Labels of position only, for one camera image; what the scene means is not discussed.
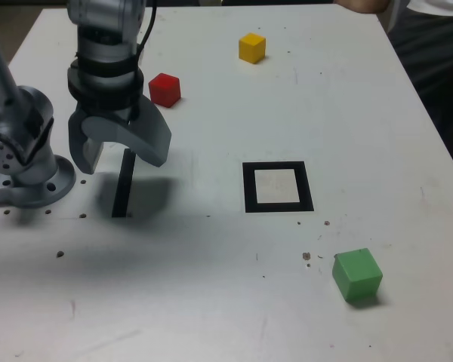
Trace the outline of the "person's hand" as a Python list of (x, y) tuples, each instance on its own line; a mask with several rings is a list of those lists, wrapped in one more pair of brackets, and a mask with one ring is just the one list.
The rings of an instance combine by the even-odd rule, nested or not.
[(334, 0), (334, 3), (360, 14), (380, 14), (388, 8), (390, 0)]

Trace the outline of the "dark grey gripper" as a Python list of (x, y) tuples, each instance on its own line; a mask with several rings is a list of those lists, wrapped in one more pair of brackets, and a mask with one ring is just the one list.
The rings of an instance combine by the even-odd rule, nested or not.
[(156, 105), (145, 96), (128, 104), (81, 99), (69, 118), (68, 130), (72, 159), (89, 175), (95, 172), (104, 143), (126, 146), (155, 167), (168, 158), (171, 131)]

